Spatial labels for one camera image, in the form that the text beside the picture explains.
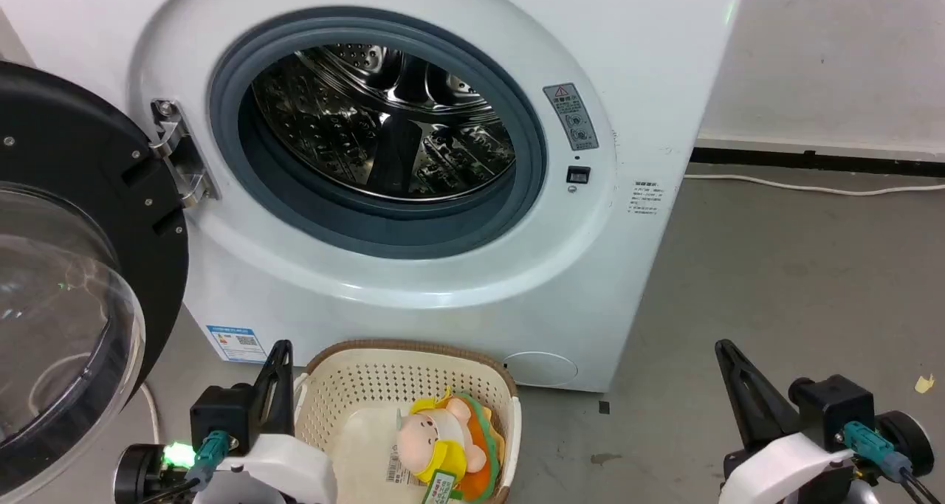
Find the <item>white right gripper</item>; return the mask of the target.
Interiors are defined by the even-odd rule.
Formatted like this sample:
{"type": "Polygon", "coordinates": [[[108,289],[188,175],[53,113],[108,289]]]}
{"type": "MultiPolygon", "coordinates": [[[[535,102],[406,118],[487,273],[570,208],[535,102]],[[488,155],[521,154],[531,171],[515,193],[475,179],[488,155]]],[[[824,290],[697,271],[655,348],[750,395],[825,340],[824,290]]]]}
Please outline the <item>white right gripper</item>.
{"type": "Polygon", "coordinates": [[[715,355],[743,443],[724,460],[720,502],[860,503],[853,450],[828,452],[796,433],[793,404],[732,340],[718,340],[715,355]]]}

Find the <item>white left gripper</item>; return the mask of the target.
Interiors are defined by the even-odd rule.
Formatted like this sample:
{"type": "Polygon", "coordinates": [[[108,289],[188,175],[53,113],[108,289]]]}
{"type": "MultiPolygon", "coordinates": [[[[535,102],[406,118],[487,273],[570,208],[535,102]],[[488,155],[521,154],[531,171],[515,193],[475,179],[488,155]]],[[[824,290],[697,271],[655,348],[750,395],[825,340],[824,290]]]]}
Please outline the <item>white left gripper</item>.
{"type": "Polygon", "coordinates": [[[291,344],[277,340],[253,386],[250,452],[227,456],[203,477],[195,503],[337,503],[333,463],[296,437],[291,344]]]}

